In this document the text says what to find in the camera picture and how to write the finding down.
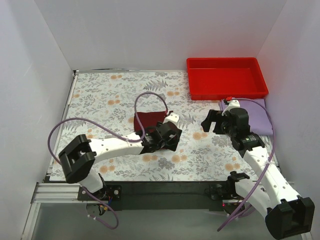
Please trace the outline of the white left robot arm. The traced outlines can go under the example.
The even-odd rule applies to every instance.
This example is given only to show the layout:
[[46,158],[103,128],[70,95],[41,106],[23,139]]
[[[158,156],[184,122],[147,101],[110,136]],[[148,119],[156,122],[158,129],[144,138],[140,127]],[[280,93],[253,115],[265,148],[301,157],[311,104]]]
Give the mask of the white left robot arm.
[[88,139],[80,134],[58,154],[65,181],[80,184],[95,200],[101,200],[107,191],[103,178],[93,165],[116,157],[150,154],[161,149],[174,152],[181,133],[175,123],[167,121],[130,133],[124,139]]

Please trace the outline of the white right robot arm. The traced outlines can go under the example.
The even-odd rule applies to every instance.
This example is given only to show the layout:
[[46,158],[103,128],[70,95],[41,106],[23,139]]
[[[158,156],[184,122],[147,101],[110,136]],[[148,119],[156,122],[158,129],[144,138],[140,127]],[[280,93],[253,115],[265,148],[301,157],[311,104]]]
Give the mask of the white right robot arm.
[[232,172],[228,176],[227,195],[242,197],[264,218],[265,225],[276,240],[282,240],[311,231],[315,205],[310,197],[302,197],[283,177],[262,139],[250,130],[249,115],[236,107],[225,112],[211,109],[201,123],[204,132],[230,137],[233,148],[251,166],[258,176],[255,186],[245,173]]

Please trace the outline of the dark red t shirt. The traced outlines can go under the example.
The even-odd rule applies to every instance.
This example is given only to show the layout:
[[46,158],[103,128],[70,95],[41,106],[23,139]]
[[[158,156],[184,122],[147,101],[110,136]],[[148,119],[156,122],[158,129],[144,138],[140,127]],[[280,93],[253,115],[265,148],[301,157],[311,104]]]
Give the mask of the dark red t shirt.
[[146,129],[148,127],[158,127],[163,123],[165,118],[172,113],[172,111],[152,111],[152,112],[137,112],[134,114],[133,128],[135,132],[139,132],[142,130],[138,122],[138,118],[143,128]]

